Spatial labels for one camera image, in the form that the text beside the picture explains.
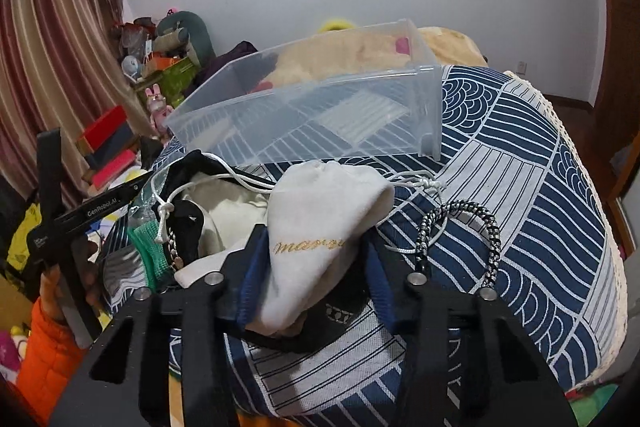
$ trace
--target person's hand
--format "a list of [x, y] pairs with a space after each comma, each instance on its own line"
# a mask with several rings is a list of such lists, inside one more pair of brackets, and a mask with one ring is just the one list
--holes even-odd
[[[87, 257], [97, 251], [97, 245], [88, 241]], [[100, 288], [97, 285], [97, 267], [89, 263], [89, 270], [82, 274], [82, 284], [86, 289], [86, 301], [91, 306], [97, 305], [100, 299]], [[55, 265], [44, 271], [40, 276], [40, 307], [44, 314], [57, 323], [66, 322], [65, 315], [60, 309], [58, 298], [62, 296], [58, 283], [60, 282], [60, 266]]]

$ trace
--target orange jacket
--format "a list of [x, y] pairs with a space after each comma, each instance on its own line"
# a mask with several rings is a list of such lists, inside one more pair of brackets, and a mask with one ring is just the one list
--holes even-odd
[[[66, 384], [78, 369], [84, 350], [76, 346], [71, 330], [42, 312], [40, 299], [31, 311], [31, 335], [16, 386], [31, 406], [34, 419], [49, 422]], [[294, 426], [286, 420], [239, 415], [241, 427]]]

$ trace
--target red book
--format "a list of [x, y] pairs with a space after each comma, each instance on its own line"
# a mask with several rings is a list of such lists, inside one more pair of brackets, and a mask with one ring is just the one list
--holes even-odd
[[127, 121], [127, 114], [121, 105], [108, 110], [98, 120], [84, 130], [82, 136], [76, 140], [76, 147], [82, 156], [93, 154], [98, 150], [118, 127]]
[[92, 182], [94, 187], [100, 190], [106, 184], [116, 179], [127, 167], [136, 161], [136, 154], [131, 149], [125, 149], [104, 168], [94, 174]]

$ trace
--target stuffed animal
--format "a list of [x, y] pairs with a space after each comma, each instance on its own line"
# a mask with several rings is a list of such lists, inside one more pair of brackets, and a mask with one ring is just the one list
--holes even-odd
[[164, 125], [164, 120], [173, 111], [174, 108], [167, 105], [166, 98], [160, 92], [160, 86], [158, 84], [153, 85], [153, 89], [146, 88], [146, 108], [151, 115], [151, 126], [158, 131], [160, 139], [165, 142], [171, 138], [170, 131]]

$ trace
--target person's arm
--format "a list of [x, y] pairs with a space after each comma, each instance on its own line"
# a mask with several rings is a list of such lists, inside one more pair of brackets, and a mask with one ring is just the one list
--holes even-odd
[[[16, 387], [31, 407], [35, 419], [46, 425], [69, 380], [78, 369], [85, 351], [76, 346], [74, 335], [66, 325], [58, 305], [57, 266], [42, 274], [40, 298], [31, 311], [31, 335], [27, 353], [18, 374]], [[95, 283], [95, 273], [85, 274], [85, 286]], [[86, 297], [89, 304], [98, 301], [97, 287]]]

